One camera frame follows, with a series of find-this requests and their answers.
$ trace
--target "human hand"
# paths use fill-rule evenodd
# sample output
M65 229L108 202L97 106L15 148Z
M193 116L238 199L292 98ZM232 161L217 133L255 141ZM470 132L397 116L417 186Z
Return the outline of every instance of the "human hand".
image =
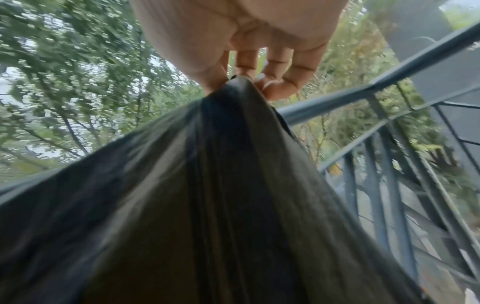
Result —
M289 97L314 75L347 1L130 0L160 56L206 94L228 81L229 53L237 51L234 74L249 76L268 100Z

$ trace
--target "striped fabric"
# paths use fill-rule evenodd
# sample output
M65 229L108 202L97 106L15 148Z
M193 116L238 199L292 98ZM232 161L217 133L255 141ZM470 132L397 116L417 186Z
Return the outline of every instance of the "striped fabric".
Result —
M0 303L430 302L246 78L0 193Z

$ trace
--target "metal railing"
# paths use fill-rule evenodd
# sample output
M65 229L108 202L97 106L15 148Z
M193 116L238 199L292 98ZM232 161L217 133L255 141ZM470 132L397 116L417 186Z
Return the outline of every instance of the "metal railing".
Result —
M418 107L412 107L405 93L398 85L411 75L426 69L447 57L468 48L480 40L480 23L464 30L452 33L427 49L402 62L394 69L374 79L370 84L334 94L299 102L278 109L290 125L306 122L314 117L326 114L347 104L367 100L379 118L379 122L338 151L328 162L322 163L320 171L325 172L339 160L343 161L343 180L345 184L345 202L352 214L359 217L354 154L361 150L366 166L366 193L370 199L373 228L376 241L386 252L392 252L382 202L380 184L385 177L389 193L392 221L400 251L400 263L405 271L416 281L419 279L417 256L426 257L455 277L472 286L479 295L480 291L480 248L464 221L452 208L448 196L442 190L436 177L429 171L428 165L411 145L398 119L415 111L434 107L447 129L458 142L470 164L480 176L480 167L468 145L480 145L470 139L462 138L443 113L442 107L460 107L480 110L480 106L455 103L450 100L467 93L480 90L480 84L454 92L448 96L429 101ZM407 110L388 116L376 98L376 93L396 85L402 95ZM400 169L394 167L394 161ZM402 202L399 180L417 194L418 200L427 217L421 215ZM446 263L412 245L407 215L414 218L422 228L427 227L436 234L447 248L452 263Z

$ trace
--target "plaid cloth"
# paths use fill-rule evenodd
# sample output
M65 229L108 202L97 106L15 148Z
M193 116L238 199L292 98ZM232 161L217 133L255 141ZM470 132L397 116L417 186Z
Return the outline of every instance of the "plaid cloth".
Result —
M0 190L1 303L425 303L249 80Z

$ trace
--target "finger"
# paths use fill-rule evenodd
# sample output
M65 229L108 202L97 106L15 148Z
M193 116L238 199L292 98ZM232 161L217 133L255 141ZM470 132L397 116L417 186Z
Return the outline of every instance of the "finger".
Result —
M279 80L287 69L292 53L292 49L279 47L268 48L266 53L267 63L255 80L257 88L261 90L268 82Z
M230 51L225 51L220 58L221 67L225 70L227 74L229 73L229 57Z
M252 80L257 76L260 50L238 51L235 58L234 75L246 75Z
M220 61L201 73L191 74L190 77L194 81L198 82L198 84L205 91L205 95L216 91L229 80L227 72L224 69L224 65Z
M267 100L288 98L301 89L315 74L327 48L323 44L307 51L294 51L291 66L279 81L271 81L262 89Z

